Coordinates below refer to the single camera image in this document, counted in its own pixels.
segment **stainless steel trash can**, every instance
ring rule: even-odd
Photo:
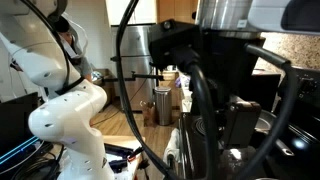
[[[155,87],[156,119],[160,126],[172,123],[171,88],[165,86]]]

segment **wooden floor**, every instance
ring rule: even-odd
[[[93,127],[99,129],[103,135],[133,136],[125,114],[122,113],[119,106],[119,103],[111,104],[102,112],[97,114],[92,119],[92,124],[94,124]],[[172,125],[157,126],[155,128],[144,127],[142,113],[135,113],[134,117],[141,135],[146,138],[146,144],[162,159],[164,150],[170,139],[171,132],[175,127],[177,127],[176,124],[179,112],[173,111],[174,123]],[[147,168],[147,174],[149,175],[150,180],[163,179],[162,174],[154,167],[150,160],[149,163],[150,166]],[[144,180],[144,171],[139,170],[137,176],[139,180]]]

